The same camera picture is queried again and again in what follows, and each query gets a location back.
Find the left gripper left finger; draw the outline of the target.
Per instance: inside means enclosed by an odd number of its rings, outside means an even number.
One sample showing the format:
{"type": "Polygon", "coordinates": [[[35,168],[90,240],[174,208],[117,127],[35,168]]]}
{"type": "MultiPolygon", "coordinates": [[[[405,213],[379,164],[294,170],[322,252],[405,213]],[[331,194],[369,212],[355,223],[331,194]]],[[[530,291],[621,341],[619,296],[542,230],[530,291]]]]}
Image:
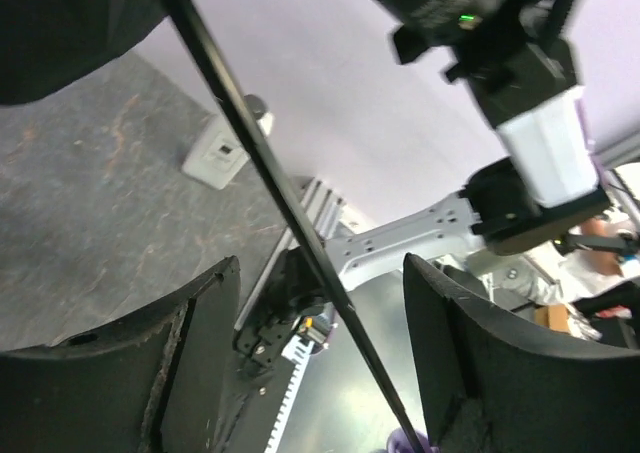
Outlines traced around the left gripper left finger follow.
{"type": "Polygon", "coordinates": [[[54,347],[1,356],[5,452],[210,452],[240,294],[230,257],[54,347]]]}

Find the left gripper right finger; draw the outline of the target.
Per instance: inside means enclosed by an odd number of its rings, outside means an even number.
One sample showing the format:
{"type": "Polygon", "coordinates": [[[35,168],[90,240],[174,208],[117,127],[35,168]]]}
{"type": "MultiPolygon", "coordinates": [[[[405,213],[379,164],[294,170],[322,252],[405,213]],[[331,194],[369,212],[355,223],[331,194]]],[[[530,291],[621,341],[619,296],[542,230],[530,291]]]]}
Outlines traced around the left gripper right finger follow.
{"type": "Polygon", "coordinates": [[[443,452],[635,452],[639,354],[522,319],[422,258],[403,265],[430,442],[443,452]]]}

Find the lavender folding umbrella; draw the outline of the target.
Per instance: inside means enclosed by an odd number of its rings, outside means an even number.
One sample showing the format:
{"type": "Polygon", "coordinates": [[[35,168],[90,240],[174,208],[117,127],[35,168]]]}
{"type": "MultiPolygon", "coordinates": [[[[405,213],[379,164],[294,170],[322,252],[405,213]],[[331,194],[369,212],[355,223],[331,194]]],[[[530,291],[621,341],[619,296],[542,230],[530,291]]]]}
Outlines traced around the lavender folding umbrella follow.
{"type": "MultiPolygon", "coordinates": [[[[117,0],[1,0],[1,61],[9,67],[3,82],[13,85],[6,103],[26,103],[53,91],[49,81],[68,79],[51,59],[53,48],[65,49],[67,63],[82,63],[86,73],[106,62],[107,42],[98,39],[116,15],[117,0]]],[[[211,94],[233,126],[288,226],[307,263],[341,316],[363,359],[412,448],[423,447],[363,324],[329,260],[324,246],[295,200],[291,182],[266,143],[244,94],[192,0],[127,0],[130,8],[148,5],[169,16],[211,94]]]]}

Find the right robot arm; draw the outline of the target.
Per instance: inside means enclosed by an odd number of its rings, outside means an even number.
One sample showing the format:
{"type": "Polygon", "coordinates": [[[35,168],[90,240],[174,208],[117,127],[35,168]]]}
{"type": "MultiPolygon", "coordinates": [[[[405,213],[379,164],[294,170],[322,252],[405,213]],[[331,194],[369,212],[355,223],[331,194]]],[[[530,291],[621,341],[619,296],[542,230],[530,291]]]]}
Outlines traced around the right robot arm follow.
{"type": "Polygon", "coordinates": [[[346,290],[425,259],[525,252],[606,206],[585,139],[583,87],[563,29],[575,0],[375,0],[399,22],[399,63],[446,47],[506,157],[408,217],[326,244],[346,290]]]}

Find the white bottle grey cap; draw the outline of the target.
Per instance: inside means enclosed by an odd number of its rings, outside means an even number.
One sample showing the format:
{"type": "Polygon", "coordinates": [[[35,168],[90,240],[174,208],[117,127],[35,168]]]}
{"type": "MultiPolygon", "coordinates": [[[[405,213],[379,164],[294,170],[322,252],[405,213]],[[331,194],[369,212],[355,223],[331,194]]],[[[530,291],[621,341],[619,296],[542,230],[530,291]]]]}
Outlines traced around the white bottle grey cap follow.
{"type": "Polygon", "coordinates": [[[220,106],[186,155],[182,172],[213,189],[224,189],[248,162],[231,124],[220,106]]]}

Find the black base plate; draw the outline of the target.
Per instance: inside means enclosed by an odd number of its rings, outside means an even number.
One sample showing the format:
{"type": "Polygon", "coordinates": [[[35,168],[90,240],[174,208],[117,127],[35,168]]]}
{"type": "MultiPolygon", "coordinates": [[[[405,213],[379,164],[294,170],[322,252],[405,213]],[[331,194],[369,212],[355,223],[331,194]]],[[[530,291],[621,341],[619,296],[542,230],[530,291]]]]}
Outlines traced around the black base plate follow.
{"type": "Polygon", "coordinates": [[[256,302],[233,339],[240,374],[254,379],[270,373],[289,341],[299,337],[313,354],[328,347],[335,314],[299,248],[282,251],[256,302]]]}

